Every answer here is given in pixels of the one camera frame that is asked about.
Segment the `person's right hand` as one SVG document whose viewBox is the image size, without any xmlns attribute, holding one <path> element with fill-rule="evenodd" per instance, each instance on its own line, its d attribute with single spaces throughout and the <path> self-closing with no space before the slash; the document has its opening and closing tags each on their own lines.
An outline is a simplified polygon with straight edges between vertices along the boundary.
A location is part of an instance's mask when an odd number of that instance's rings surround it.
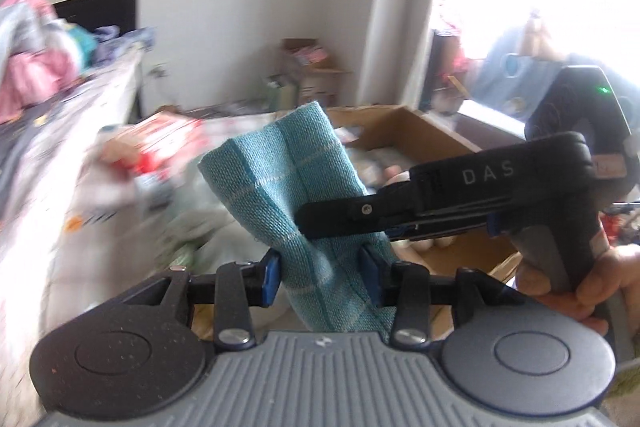
<svg viewBox="0 0 640 427">
<path fill-rule="evenodd" d="M 605 319 L 597 319 L 594 310 L 620 291 L 624 297 L 628 327 L 634 336 L 639 330 L 639 267 L 639 246 L 629 244 L 611 248 L 600 256 L 574 293 L 554 293 L 548 277 L 526 261 L 518 266 L 515 284 L 521 293 L 602 336 L 608 332 L 608 323 Z"/>
</svg>

